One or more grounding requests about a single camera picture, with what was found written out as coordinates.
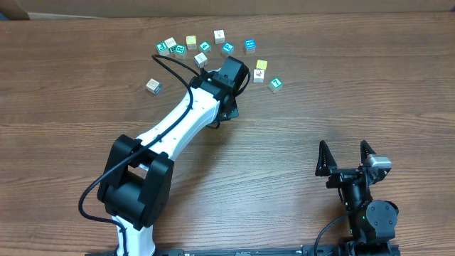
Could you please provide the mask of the green number four block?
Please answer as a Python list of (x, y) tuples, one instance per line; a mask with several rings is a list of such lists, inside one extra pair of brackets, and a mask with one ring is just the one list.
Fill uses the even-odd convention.
[(199, 46), (198, 46), (198, 50), (201, 52), (201, 53), (210, 53), (212, 51), (212, 46), (209, 42), (207, 41), (203, 41)]

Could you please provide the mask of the plain white lettered block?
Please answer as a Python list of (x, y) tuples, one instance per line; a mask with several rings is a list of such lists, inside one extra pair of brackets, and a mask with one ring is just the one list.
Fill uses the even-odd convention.
[(164, 43), (170, 51), (174, 51), (177, 43), (173, 37), (167, 38)]

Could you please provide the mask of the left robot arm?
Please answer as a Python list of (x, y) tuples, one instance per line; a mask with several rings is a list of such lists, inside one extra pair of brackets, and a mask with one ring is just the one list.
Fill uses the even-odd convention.
[(217, 70), (200, 69), (184, 83), (183, 99), (155, 127), (114, 141), (97, 191), (108, 221), (117, 227), (113, 255), (154, 255), (153, 225), (168, 201), (178, 155), (203, 128), (218, 128), (239, 115), (236, 98), (250, 78), (248, 67), (234, 57)]

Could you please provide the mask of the yellow block right side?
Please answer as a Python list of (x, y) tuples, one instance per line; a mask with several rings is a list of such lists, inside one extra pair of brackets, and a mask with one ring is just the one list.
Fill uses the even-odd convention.
[(258, 60), (256, 64), (256, 69), (266, 70), (268, 62), (266, 60)]

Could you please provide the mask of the yellow top block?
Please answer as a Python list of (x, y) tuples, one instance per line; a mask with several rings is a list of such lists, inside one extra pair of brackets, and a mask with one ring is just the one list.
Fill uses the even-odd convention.
[(196, 36), (186, 36), (186, 47), (188, 50), (195, 50), (198, 47)]

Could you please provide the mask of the green wheelchair symbol block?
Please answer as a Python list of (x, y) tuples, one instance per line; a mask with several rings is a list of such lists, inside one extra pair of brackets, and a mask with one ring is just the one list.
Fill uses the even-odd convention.
[(168, 56), (170, 54), (170, 50), (164, 41), (156, 44), (156, 50), (161, 56)]

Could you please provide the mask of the white block blue side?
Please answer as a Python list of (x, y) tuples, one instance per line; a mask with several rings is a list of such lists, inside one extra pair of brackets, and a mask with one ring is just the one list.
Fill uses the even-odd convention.
[(194, 61), (199, 68), (204, 68), (208, 64), (208, 58), (204, 53), (195, 55)]

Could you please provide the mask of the green letter block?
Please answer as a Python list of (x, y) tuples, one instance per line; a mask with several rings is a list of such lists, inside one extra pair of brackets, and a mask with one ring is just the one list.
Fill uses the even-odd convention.
[(174, 48), (174, 55), (176, 58), (184, 59), (187, 55), (187, 48), (185, 45), (176, 45)]

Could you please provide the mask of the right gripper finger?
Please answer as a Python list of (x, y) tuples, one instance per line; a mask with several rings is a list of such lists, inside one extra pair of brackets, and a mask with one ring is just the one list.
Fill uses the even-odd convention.
[(369, 143), (366, 142), (366, 140), (362, 140), (360, 143), (360, 155), (362, 164), (365, 163), (365, 160), (370, 154), (375, 154), (375, 151), (371, 148)]
[(330, 176), (338, 168), (327, 143), (324, 140), (319, 142), (318, 161), (316, 165), (316, 176)]

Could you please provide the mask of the blue letter P block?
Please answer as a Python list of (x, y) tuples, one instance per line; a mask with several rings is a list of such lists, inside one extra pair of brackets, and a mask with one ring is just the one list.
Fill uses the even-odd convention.
[(234, 53), (235, 46), (231, 43), (225, 42), (221, 48), (221, 53), (226, 58)]

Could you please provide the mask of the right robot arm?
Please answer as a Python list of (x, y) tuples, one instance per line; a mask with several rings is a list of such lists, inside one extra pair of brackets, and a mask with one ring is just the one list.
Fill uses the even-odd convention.
[(326, 176), (327, 188), (335, 188), (346, 213), (332, 220), (318, 234), (313, 251), (319, 253), (322, 235), (336, 223), (347, 219), (350, 236), (341, 238), (333, 255), (399, 255), (395, 238), (395, 226), (399, 208), (391, 201), (374, 200), (370, 187), (382, 181), (392, 169), (389, 157), (381, 156), (363, 140), (360, 143), (360, 164), (356, 168), (340, 169), (327, 143), (319, 142), (318, 162), (315, 175)]

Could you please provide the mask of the white block red picture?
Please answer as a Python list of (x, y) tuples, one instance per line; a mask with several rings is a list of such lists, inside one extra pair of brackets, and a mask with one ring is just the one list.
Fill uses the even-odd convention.
[(253, 83), (263, 83), (263, 82), (264, 82), (264, 70), (254, 69)]

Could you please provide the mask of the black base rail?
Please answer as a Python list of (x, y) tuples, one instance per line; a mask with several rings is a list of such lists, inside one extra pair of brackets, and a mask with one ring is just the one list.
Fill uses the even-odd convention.
[[(356, 255), (401, 255), (398, 245), (391, 245), (390, 251), (387, 248), (377, 247), (375, 252), (368, 251), (366, 247), (360, 247)], [(114, 256), (117, 255), (114, 251), (87, 253), (86, 256)], [(156, 250), (153, 256), (336, 256), (348, 255), (347, 252), (342, 251), (336, 245), (319, 245), (317, 254), (314, 254), (313, 245), (303, 245), (300, 248), (274, 248), (263, 250), (199, 250), (185, 252), (182, 249), (177, 250)]]

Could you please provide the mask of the blue picture block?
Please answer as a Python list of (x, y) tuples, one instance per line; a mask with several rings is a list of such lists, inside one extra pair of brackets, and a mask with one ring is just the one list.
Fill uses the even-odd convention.
[(252, 54), (256, 51), (256, 43), (253, 38), (245, 40), (244, 45), (246, 54)]

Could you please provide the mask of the yellow block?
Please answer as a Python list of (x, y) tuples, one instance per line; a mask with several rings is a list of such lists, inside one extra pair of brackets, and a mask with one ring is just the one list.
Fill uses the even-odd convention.
[(256, 64), (256, 69), (266, 70), (268, 62), (266, 60), (258, 60)]
[(195, 50), (198, 47), (196, 36), (186, 36), (186, 47), (188, 50)]

